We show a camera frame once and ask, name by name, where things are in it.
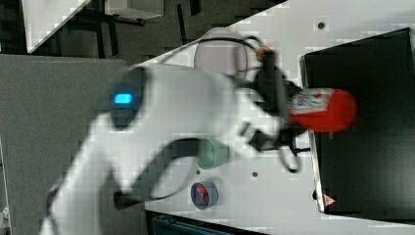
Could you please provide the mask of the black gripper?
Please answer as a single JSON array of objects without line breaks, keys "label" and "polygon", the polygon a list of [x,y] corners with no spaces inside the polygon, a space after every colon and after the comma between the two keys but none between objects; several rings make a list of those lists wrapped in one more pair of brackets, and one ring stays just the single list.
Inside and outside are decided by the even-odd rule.
[{"label": "black gripper", "polygon": [[306,132],[304,127],[288,118],[288,103],[300,92],[300,88],[286,79],[282,70],[275,65],[273,54],[260,56],[260,61],[261,66],[254,80],[241,81],[239,86],[255,91],[262,99],[262,102],[255,104],[272,117],[282,118],[283,124],[274,136],[256,130],[249,144],[260,152],[277,150],[283,146],[293,150],[295,138]]}]

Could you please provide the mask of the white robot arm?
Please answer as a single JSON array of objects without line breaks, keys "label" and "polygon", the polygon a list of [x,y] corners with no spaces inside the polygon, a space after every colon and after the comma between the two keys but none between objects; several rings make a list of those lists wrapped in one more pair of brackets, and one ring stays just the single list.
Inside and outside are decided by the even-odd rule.
[{"label": "white robot arm", "polygon": [[253,80],[163,63],[124,70],[49,191],[39,235],[102,235],[109,177],[122,199],[156,201],[161,178],[180,158],[226,160],[235,138],[258,150],[280,147],[297,92],[270,55]]}]

